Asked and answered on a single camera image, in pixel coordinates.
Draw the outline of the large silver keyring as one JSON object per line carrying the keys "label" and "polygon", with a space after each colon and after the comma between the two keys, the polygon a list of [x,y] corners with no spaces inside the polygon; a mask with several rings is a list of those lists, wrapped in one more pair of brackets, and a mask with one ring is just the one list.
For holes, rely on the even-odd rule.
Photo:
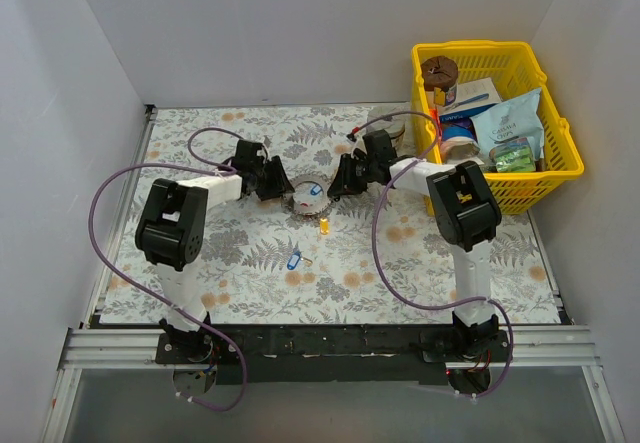
{"label": "large silver keyring", "polygon": [[[282,199],[282,208],[296,216],[316,217],[325,213],[333,200],[327,196],[329,179],[318,173],[304,173],[291,180],[295,192]],[[310,208],[304,209],[301,203],[308,203]]]}

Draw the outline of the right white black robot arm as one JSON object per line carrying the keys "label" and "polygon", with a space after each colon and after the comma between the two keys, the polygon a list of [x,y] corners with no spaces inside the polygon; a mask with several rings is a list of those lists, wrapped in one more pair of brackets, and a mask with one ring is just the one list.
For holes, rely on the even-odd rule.
{"label": "right white black robot arm", "polygon": [[429,350],[475,360],[498,339],[499,320],[491,303],[491,243],[502,214],[477,163],[431,163],[400,156],[384,130],[364,137],[356,148],[340,157],[326,194],[337,200],[365,192],[371,183],[384,186],[376,204],[384,205],[391,189],[427,196],[441,237],[450,246],[458,300],[440,308],[452,311],[452,325],[426,343]]}

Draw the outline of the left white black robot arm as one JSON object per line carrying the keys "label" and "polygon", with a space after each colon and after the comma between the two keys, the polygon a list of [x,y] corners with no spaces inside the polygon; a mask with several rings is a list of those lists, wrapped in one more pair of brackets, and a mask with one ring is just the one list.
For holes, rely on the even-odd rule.
{"label": "left white black robot arm", "polygon": [[135,245],[154,266],[163,295],[170,301],[160,326],[188,361],[203,362],[213,349],[211,336],[201,327],[210,319],[195,282],[208,211],[251,194],[266,201],[293,192],[281,158],[269,157],[262,144],[248,140],[237,143],[230,163],[219,172],[153,182]]}

